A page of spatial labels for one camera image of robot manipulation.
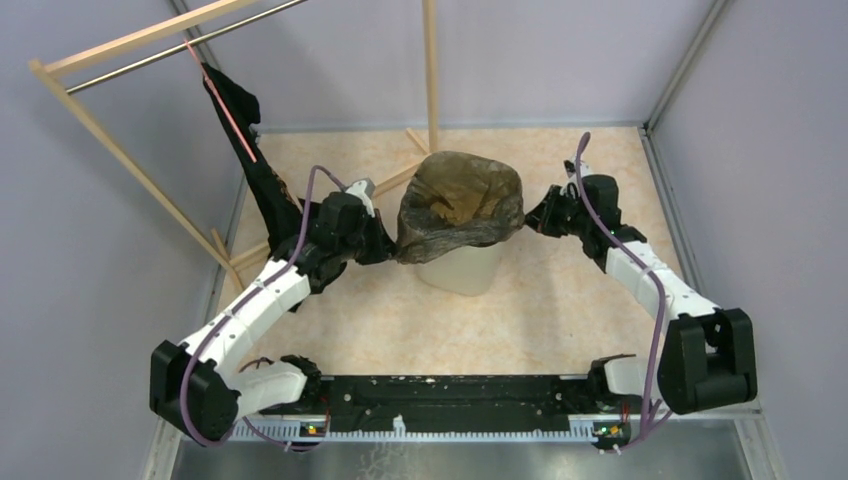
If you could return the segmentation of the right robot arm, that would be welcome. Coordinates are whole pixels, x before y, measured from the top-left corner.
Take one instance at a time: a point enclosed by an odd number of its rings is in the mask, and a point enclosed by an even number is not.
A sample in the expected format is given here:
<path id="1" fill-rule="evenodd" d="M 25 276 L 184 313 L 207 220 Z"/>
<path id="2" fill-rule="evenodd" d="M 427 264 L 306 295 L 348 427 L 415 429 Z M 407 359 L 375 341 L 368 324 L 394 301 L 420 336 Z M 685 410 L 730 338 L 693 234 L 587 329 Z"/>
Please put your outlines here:
<path id="1" fill-rule="evenodd" d="M 584 254 L 660 323 L 649 357 L 593 362 L 589 404 L 612 412 L 627 396 L 649 397 L 683 415 L 754 400 L 758 382 L 748 314 L 723 309 L 686 284 L 638 229 L 622 223 L 618 199 L 611 176 L 571 177 L 565 186 L 551 186 L 525 217 L 539 234 L 577 237 Z"/>

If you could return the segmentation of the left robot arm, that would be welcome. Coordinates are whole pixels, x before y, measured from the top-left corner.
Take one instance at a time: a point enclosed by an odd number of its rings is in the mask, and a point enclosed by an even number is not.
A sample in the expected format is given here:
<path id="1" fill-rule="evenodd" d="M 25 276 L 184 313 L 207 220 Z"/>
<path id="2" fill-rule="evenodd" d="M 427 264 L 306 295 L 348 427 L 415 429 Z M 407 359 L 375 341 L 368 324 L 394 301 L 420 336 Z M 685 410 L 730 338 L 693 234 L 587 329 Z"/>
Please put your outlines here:
<path id="1" fill-rule="evenodd" d="M 317 407 L 321 388 L 306 361 L 288 357 L 252 371 L 239 363 L 271 326 L 322 293 L 349 263 L 393 256 L 373 191 L 363 179 L 329 194 L 306 233 L 287 239 L 229 306 L 181 342 L 165 340 L 153 350 L 149 407 L 155 415 L 212 446 L 248 415 L 281 404 L 302 414 Z"/>

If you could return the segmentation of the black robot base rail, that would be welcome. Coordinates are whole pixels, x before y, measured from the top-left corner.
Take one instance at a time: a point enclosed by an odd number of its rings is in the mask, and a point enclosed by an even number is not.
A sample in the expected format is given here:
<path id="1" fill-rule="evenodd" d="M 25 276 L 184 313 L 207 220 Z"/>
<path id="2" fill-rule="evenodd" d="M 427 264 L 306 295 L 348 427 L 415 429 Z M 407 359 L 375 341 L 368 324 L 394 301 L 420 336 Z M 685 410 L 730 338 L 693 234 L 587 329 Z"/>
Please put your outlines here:
<path id="1" fill-rule="evenodd" d="M 535 433 L 565 432 L 584 414 L 621 420 L 640 406 L 585 375 L 337 375 L 261 413 L 329 419 L 333 433 L 388 431 L 395 418 L 412 433 Z"/>

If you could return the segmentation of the dark translucent trash bag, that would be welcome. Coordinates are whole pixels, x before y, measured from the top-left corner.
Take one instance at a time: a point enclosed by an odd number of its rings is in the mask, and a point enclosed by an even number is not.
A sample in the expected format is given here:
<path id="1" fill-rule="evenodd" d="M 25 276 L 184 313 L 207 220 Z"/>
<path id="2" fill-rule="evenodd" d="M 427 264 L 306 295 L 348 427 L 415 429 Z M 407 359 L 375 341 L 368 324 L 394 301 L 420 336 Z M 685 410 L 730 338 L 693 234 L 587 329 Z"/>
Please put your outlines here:
<path id="1" fill-rule="evenodd" d="M 436 152 L 420 163 L 401 198 L 394 259 L 426 264 L 462 247 L 489 247 L 524 222 L 523 182 L 512 166 Z"/>

